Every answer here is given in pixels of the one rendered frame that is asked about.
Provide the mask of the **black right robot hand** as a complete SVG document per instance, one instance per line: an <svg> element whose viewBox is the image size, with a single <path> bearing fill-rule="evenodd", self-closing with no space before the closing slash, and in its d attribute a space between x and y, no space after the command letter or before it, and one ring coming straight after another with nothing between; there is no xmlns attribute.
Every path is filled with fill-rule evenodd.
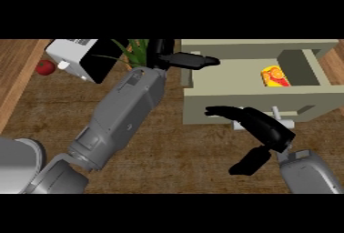
<svg viewBox="0 0 344 233"><path fill-rule="evenodd" d="M259 139L262 146L251 148L241 161L229 168L231 175L251 176L269 161L271 151L282 153L296 138L291 130L259 109L253 107L209 106L207 116L225 117L237 121Z"/></svg>

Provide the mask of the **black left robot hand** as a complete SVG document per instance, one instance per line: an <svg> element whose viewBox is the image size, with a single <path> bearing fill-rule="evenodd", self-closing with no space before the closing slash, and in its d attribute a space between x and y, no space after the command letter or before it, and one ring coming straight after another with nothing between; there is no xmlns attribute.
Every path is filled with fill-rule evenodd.
<svg viewBox="0 0 344 233"><path fill-rule="evenodd" d="M172 66L191 70L201 70L207 66L219 66L216 57L191 53L173 52L173 39L151 39L146 47L146 66L167 70Z"/></svg>

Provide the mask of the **beige drawer front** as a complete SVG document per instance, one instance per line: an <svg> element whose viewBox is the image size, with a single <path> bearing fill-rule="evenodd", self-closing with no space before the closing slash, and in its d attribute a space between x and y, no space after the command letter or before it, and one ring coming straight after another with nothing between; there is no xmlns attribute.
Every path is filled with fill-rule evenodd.
<svg viewBox="0 0 344 233"><path fill-rule="evenodd" d="M344 93L185 96L185 125L229 123L226 118L204 114L209 106L250 106L269 116L276 106L284 119L307 122L344 106Z"/></svg>

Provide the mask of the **beige open drawer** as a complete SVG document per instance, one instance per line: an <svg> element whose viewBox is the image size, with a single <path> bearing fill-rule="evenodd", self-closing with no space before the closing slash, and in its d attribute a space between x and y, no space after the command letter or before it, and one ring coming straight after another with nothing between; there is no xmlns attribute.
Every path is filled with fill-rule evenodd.
<svg viewBox="0 0 344 233"><path fill-rule="evenodd" d="M290 87L263 84L262 71L278 65ZM182 70L188 96L344 94L344 86L333 86L310 49L284 50L275 58L222 59L219 66L200 71Z"/></svg>

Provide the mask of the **yellow orange cup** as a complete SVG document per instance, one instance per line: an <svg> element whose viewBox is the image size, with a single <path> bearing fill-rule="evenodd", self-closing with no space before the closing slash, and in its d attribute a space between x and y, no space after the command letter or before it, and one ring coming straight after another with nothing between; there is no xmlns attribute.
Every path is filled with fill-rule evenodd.
<svg viewBox="0 0 344 233"><path fill-rule="evenodd" d="M263 69L262 81L268 87L287 87L291 85L279 66L269 66Z"/></svg>

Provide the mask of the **green potted plant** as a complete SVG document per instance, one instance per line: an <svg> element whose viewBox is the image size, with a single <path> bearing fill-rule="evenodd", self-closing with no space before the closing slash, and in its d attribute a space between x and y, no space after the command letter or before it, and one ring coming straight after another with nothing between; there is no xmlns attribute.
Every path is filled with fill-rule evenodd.
<svg viewBox="0 0 344 233"><path fill-rule="evenodd" d="M113 40L117 47L120 48L120 56L105 56L98 55L98 57L105 57L120 61L126 64L127 70L136 67L146 66L146 49L149 40L148 39L126 39L123 42Z"/></svg>

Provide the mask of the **beige cabinet body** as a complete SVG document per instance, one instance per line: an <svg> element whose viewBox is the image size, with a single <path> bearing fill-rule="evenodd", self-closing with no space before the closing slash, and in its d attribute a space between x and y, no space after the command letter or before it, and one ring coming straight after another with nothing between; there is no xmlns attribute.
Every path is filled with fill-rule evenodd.
<svg viewBox="0 0 344 233"><path fill-rule="evenodd" d="M268 59L284 50L309 49L321 58L337 44L337 39L183 39L182 51L219 59Z"/></svg>

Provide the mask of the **white black appliance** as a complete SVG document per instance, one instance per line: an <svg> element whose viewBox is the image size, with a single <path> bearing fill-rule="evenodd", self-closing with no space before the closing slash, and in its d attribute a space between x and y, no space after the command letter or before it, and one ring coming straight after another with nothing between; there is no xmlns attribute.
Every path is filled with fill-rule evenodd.
<svg viewBox="0 0 344 233"><path fill-rule="evenodd" d="M58 68L82 80L101 84L123 55L111 39L53 39L46 53Z"/></svg>

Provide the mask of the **red tomato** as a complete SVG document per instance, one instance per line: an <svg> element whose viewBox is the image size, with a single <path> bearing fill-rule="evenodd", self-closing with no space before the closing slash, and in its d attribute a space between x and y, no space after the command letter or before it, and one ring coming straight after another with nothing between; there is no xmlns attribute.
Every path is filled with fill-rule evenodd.
<svg viewBox="0 0 344 233"><path fill-rule="evenodd" d="M55 71L55 64L51 60L40 60L37 63L37 73L43 76L48 76Z"/></svg>

